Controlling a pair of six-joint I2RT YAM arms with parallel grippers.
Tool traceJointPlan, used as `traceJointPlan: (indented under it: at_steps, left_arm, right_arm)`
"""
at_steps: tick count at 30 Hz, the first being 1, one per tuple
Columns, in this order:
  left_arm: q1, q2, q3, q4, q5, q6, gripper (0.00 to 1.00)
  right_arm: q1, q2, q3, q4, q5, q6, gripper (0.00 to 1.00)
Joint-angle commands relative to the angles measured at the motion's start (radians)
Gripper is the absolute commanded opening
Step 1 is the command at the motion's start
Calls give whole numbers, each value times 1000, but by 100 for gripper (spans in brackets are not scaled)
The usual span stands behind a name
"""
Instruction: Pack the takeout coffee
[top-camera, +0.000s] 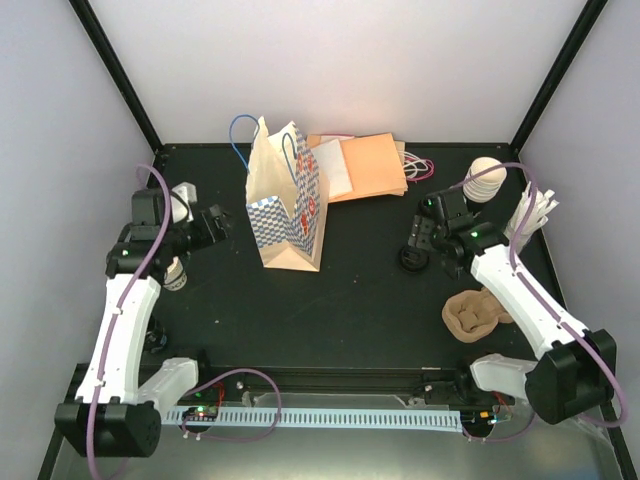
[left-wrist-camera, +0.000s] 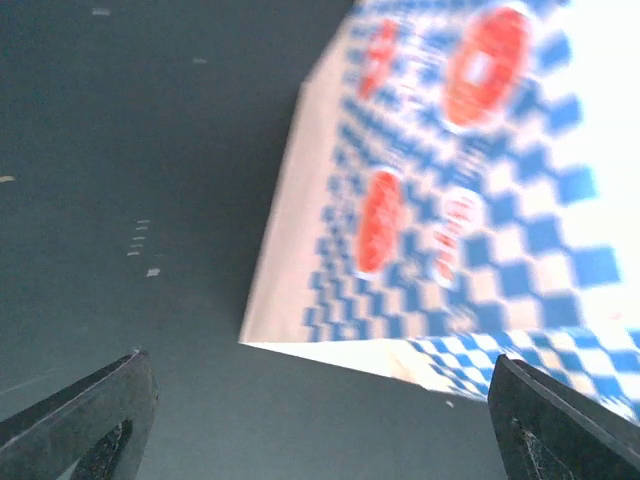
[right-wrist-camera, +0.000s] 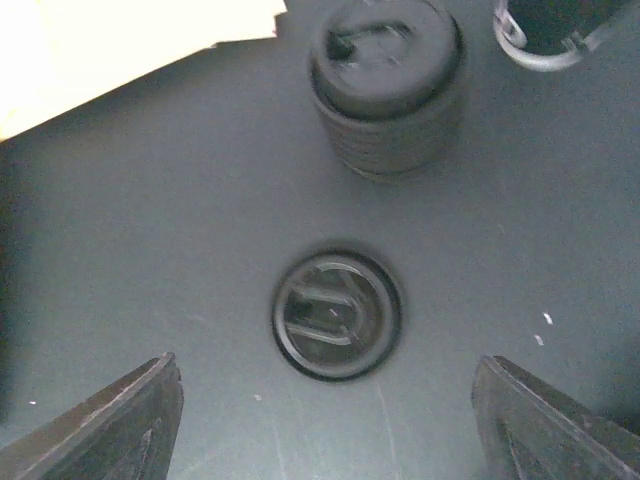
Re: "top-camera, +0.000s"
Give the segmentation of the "blue checkered paper bag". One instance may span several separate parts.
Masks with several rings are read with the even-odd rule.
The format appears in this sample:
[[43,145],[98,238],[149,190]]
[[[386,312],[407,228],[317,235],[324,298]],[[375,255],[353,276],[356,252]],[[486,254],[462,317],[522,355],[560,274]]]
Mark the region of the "blue checkered paper bag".
[[263,117],[240,114],[230,123],[254,123],[246,169],[245,208],[266,268],[318,272],[321,267],[329,180],[304,135],[291,122],[271,134]]

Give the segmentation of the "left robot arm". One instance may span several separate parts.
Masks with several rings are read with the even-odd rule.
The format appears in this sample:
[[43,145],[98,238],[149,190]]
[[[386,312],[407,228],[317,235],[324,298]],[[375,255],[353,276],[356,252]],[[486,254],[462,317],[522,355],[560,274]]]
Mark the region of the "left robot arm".
[[162,290],[185,286],[184,262],[228,236],[218,206],[199,208],[193,184],[168,196],[143,189],[131,198],[132,220],[106,256],[106,301],[94,352],[72,399],[57,406],[55,425],[80,455],[148,457],[159,443],[162,418],[187,393],[207,397],[213,372],[195,360],[170,358],[148,380],[139,380],[142,354],[162,348],[166,337],[152,313]]

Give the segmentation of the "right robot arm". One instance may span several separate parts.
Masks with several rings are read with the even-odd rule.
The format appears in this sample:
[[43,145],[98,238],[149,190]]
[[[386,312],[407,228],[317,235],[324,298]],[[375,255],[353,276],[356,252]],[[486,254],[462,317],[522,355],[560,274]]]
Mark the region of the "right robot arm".
[[453,278],[471,275],[505,308],[528,341],[532,361],[490,354],[454,379],[457,396],[476,403],[490,391],[528,402],[555,425],[612,399],[616,343],[563,309],[510,252],[504,234],[468,209],[461,189],[428,194],[419,203],[400,258],[419,271],[436,255]]

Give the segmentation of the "brown cardboard cup carrier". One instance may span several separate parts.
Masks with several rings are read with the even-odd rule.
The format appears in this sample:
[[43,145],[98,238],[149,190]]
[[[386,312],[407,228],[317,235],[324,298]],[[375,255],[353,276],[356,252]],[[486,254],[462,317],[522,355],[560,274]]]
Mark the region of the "brown cardboard cup carrier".
[[442,319],[460,342],[474,343],[491,334],[499,324],[511,324],[512,316],[486,288],[465,290],[450,297],[442,309]]

